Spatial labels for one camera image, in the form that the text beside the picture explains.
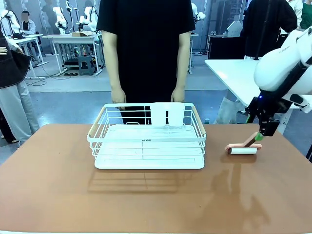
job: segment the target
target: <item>white cup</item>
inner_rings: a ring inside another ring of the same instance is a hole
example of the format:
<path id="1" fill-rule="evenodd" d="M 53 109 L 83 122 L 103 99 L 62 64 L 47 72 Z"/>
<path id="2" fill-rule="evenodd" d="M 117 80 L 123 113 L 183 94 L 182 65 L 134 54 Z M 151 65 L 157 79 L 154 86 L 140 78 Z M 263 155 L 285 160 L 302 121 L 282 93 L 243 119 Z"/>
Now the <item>white cup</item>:
<path id="1" fill-rule="evenodd" d="M 151 104 L 152 126 L 163 127 L 166 125 L 166 111 L 165 103 L 156 102 Z"/>
<path id="2" fill-rule="evenodd" d="M 184 120 L 185 105 L 181 102 L 170 103 L 168 122 L 172 127 L 181 127 Z"/>

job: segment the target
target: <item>blue floor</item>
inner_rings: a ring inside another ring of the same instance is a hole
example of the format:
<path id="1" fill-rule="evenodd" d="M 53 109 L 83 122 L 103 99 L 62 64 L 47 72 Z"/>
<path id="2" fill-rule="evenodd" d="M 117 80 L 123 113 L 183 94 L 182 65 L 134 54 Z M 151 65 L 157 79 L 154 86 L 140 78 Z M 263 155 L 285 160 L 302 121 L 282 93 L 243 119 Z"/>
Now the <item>blue floor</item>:
<path id="1" fill-rule="evenodd" d="M 186 91 L 186 102 L 193 103 L 202 121 L 216 119 L 217 112 L 226 94 L 225 90 Z M 70 92 L 70 93 L 31 93 L 40 125 L 48 123 L 93 123 L 100 109 L 111 102 L 110 92 Z M 245 116 L 238 116 L 244 122 Z M 295 110 L 284 136 L 304 155 L 312 144 L 312 112 L 305 114 Z M 7 145 L 0 139 L 0 164 L 3 163 L 18 145 Z"/>

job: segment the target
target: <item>hand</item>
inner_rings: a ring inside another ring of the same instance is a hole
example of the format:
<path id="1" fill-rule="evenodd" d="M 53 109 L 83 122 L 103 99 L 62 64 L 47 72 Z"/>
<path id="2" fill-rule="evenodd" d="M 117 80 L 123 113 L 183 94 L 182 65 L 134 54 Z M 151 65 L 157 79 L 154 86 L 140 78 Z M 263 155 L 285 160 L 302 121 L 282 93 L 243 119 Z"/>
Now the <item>hand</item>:
<path id="1" fill-rule="evenodd" d="M 8 54 L 8 50 L 6 49 L 6 47 L 0 47 L 0 55 L 7 55 Z"/>
<path id="2" fill-rule="evenodd" d="M 185 89 L 176 87 L 171 95 L 171 102 L 184 102 Z"/>
<path id="3" fill-rule="evenodd" d="M 16 52 L 18 52 L 18 53 L 20 53 L 20 54 L 24 54 L 23 50 L 22 50 L 20 47 L 18 47 L 18 48 L 16 49 Z"/>
<path id="4" fill-rule="evenodd" d="M 126 94 L 121 87 L 112 88 L 112 100 L 113 103 L 127 103 Z"/>

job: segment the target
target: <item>green tape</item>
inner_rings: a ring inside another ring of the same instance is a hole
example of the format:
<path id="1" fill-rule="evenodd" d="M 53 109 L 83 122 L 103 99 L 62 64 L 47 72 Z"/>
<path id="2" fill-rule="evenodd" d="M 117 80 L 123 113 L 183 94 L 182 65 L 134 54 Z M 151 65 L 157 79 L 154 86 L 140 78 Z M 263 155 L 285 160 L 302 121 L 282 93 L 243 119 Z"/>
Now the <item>green tape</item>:
<path id="1" fill-rule="evenodd" d="M 255 139 L 256 141 L 262 141 L 263 138 L 264 138 L 264 136 L 263 136 L 261 133 L 258 133 L 258 134 L 255 136 L 254 139 Z"/>

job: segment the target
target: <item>wire basket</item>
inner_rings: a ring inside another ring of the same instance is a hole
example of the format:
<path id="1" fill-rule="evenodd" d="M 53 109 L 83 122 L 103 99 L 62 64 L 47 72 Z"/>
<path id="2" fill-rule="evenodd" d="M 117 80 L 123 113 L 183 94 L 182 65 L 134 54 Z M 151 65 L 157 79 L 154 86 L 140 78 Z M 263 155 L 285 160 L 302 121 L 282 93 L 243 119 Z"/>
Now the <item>wire basket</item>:
<path id="1" fill-rule="evenodd" d="M 99 169 L 200 169 L 204 167 L 206 132 L 196 108 L 184 103 L 183 124 L 154 126 L 152 103 L 106 104 L 87 140 Z M 145 124 L 124 124 L 127 118 Z"/>

